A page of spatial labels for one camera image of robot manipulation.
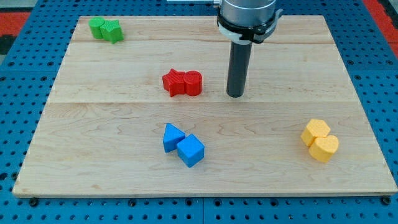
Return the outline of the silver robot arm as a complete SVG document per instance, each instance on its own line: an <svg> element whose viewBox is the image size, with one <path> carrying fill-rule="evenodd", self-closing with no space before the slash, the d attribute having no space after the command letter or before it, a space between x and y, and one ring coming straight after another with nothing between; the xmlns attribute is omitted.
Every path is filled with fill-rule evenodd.
<svg viewBox="0 0 398 224"><path fill-rule="evenodd" d="M218 30L239 45L261 44L272 35L283 10L276 0L166 0L168 4L209 4L217 9Z"/></svg>

